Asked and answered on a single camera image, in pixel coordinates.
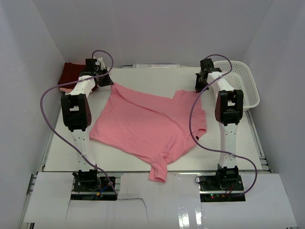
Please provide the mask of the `white perforated plastic basket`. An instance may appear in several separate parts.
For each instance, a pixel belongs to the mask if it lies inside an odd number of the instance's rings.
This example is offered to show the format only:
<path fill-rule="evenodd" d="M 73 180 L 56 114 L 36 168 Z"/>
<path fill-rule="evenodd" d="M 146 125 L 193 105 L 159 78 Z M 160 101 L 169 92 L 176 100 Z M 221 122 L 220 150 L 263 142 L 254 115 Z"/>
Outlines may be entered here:
<path fill-rule="evenodd" d="M 247 64 L 239 61 L 231 61 L 232 71 L 224 79 L 236 90 L 244 93 L 243 110 L 247 111 L 258 106 L 260 96 Z"/>

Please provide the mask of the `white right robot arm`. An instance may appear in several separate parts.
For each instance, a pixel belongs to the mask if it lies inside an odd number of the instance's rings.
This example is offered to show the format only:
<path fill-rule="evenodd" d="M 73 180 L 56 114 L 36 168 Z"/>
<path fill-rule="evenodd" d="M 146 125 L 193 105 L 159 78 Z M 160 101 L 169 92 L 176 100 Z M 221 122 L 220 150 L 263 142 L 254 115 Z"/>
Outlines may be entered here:
<path fill-rule="evenodd" d="M 213 176 L 199 177 L 202 191 L 233 190 L 241 183 L 235 155 L 236 133 L 243 117 L 244 93 L 234 89 L 222 76 L 222 70 L 214 67 L 211 58 L 200 61 L 200 72 L 196 75 L 196 92 L 201 92 L 211 85 L 216 99 L 215 119 L 219 124 L 221 135 L 221 153 L 217 171 Z"/>

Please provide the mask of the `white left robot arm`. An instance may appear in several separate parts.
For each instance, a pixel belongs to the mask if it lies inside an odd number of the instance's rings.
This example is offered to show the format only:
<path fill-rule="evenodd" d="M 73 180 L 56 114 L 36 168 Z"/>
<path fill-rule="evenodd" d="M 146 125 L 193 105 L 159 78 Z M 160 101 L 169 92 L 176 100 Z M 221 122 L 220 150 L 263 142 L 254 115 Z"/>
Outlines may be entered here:
<path fill-rule="evenodd" d="M 79 171 L 74 173 L 80 184 L 88 189 L 96 190 L 100 186 L 94 158 L 90 153 L 88 127 L 92 123 L 88 96 L 98 87 L 113 85 L 107 74 L 102 57 L 85 60 L 85 65 L 65 63 L 61 78 L 58 82 L 61 97 L 61 110 L 64 125 L 71 132 L 78 154 Z"/>

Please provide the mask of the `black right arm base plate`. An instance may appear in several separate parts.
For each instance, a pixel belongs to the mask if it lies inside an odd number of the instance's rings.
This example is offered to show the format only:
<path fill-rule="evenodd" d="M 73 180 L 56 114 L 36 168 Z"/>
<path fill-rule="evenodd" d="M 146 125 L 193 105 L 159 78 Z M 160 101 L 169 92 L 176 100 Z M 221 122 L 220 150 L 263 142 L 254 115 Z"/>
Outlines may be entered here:
<path fill-rule="evenodd" d="M 244 186 L 241 176 L 237 181 L 218 184 L 216 176 L 198 175 L 194 179 L 199 185 L 202 203 L 245 202 Z"/>

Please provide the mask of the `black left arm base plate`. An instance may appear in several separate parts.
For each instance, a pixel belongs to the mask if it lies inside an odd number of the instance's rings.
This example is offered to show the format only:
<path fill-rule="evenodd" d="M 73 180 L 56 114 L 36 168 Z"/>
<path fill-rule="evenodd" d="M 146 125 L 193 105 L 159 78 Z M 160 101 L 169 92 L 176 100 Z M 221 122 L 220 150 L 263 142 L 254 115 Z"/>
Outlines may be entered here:
<path fill-rule="evenodd" d="M 73 181 L 71 200 L 81 201 L 116 201 L 117 197 L 114 193 L 108 179 L 106 177 L 98 177 L 100 181 L 93 187 L 82 185 L 79 179 Z"/>

